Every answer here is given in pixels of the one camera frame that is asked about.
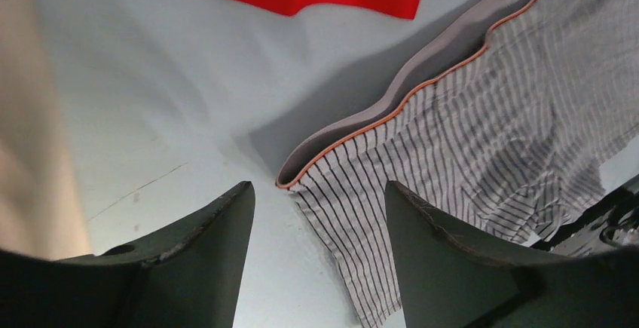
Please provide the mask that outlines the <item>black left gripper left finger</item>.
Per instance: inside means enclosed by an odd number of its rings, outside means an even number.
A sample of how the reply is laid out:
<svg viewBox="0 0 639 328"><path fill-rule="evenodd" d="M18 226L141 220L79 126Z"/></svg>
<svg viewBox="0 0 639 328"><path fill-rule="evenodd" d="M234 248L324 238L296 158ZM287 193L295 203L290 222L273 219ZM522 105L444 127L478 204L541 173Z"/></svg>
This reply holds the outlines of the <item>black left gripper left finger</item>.
<svg viewBox="0 0 639 328"><path fill-rule="evenodd" d="M230 327L255 209L243 181L100 256L1 253L3 327Z"/></svg>

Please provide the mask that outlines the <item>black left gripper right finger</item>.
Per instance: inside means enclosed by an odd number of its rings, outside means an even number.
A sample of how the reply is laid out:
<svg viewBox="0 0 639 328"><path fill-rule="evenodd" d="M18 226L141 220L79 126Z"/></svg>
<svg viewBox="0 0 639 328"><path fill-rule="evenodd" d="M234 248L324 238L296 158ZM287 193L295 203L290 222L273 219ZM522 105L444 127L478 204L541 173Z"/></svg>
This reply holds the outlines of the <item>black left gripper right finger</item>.
<svg viewBox="0 0 639 328"><path fill-rule="evenodd" d="M399 182L384 190L409 327L636 327L638 249L568 257L490 235Z"/></svg>

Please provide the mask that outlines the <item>grey striped underwear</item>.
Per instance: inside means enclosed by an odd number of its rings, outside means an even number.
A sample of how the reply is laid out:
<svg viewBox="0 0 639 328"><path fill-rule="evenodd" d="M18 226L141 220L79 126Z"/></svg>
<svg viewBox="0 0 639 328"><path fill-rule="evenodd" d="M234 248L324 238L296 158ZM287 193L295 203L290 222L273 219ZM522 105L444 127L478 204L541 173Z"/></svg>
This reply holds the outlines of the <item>grey striped underwear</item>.
<svg viewBox="0 0 639 328"><path fill-rule="evenodd" d="M277 177L335 261L363 327L401 307L384 188L523 244L607 191L638 137L638 0L481 0L373 106L324 127Z"/></svg>

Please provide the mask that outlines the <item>wooden compartment organizer box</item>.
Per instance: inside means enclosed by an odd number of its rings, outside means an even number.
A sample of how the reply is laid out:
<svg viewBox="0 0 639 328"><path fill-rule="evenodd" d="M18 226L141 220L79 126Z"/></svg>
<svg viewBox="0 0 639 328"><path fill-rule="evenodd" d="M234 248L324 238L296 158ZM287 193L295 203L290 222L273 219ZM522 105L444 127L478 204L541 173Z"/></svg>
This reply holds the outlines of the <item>wooden compartment organizer box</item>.
<svg viewBox="0 0 639 328"><path fill-rule="evenodd" d="M1 247L92 252L33 0L1 0Z"/></svg>

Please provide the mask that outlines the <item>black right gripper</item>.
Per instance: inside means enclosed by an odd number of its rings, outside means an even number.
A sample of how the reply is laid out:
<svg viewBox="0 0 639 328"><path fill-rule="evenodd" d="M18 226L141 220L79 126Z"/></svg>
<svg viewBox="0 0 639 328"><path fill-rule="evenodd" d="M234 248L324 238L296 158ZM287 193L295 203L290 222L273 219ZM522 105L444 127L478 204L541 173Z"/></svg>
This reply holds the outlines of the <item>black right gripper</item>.
<svg viewBox="0 0 639 328"><path fill-rule="evenodd" d="M638 178L634 177L575 222L562 226L549 241L532 244L562 256L586 257L638 245Z"/></svg>

